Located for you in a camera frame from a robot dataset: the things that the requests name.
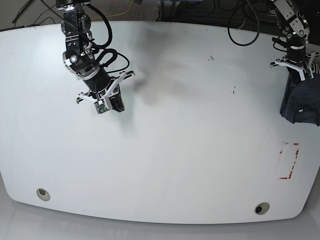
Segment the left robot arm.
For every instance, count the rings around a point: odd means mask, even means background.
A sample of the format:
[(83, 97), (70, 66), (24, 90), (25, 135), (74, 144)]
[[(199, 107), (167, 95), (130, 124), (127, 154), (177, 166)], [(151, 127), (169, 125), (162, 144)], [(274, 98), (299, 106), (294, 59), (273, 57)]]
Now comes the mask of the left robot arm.
[[(302, 107), (320, 98), (320, 71), (306, 54), (309, 26), (287, 1), (271, 2), (279, 29), (286, 41), (276, 37), (274, 44), (284, 47), (285, 57), (271, 63), (288, 70), (284, 108)], [(229, 28), (187, 23), (114, 22), (115, 45), (129, 53), (137, 70), (129, 82), (132, 91), (153, 104), (167, 95), (190, 93), (186, 83), (198, 86), (209, 82), (216, 95), (223, 84), (239, 85), (253, 77), (254, 83), (266, 84), (271, 73), (267, 67), (269, 49), (262, 46), (258, 34), (249, 44), (233, 40)]]

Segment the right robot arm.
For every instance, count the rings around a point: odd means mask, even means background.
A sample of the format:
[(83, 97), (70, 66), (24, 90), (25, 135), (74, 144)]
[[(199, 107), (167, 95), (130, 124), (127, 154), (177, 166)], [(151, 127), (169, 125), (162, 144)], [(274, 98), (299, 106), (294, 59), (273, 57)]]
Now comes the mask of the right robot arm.
[[(74, 74), (78, 80), (83, 81), (88, 87), (88, 92), (80, 93), (76, 103), (84, 100), (91, 101), (94, 106), (104, 111), (115, 110), (122, 112), (123, 104), (120, 81), (134, 75), (133, 71), (126, 68), (118, 69), (121, 76), (114, 77), (112, 72), (106, 71), (118, 57), (126, 62), (129, 59), (110, 48), (113, 40), (113, 32), (107, 17), (89, 0), (58, 0), (56, 8), (63, 11), (61, 18), (61, 31), (65, 36), (66, 51), (63, 53), (65, 67)], [(96, 44), (91, 32), (91, 19), (85, 13), (83, 7), (96, 12), (102, 17), (107, 29), (107, 40), (104, 44)]]

